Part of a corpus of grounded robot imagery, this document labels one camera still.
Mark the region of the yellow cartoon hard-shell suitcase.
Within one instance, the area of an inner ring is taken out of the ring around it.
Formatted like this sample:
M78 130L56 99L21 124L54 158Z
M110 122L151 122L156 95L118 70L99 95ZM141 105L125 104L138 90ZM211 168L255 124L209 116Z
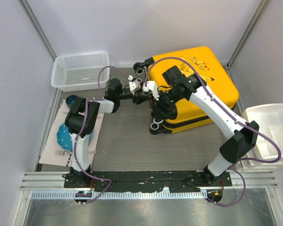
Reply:
M133 65L145 75L143 90L151 98L150 133L177 133L226 116L217 105L233 109L238 89L213 53L205 46L152 56Z

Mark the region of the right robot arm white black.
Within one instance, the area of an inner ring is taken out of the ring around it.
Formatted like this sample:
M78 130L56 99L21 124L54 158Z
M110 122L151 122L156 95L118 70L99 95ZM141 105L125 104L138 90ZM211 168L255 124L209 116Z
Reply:
M170 105L183 99L190 101L219 127L227 139L215 159L204 168L204 182L214 186L226 170L255 146L259 125L237 116L213 93L198 73L186 77L177 66L173 66L163 73L163 78L171 87L169 91L159 91L154 81L145 84L159 104Z

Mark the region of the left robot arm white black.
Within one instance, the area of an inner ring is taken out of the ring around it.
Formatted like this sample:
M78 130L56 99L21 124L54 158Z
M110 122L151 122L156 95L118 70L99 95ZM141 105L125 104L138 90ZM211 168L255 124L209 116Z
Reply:
M137 105L149 100L143 94L142 85L142 79L137 78L129 81L128 87L124 88L119 79L111 79L103 98L76 98L65 119L72 139L74 158L69 173L63 176L67 183L81 188L90 184L89 137L95 128L97 116L115 113L121 100L131 99Z

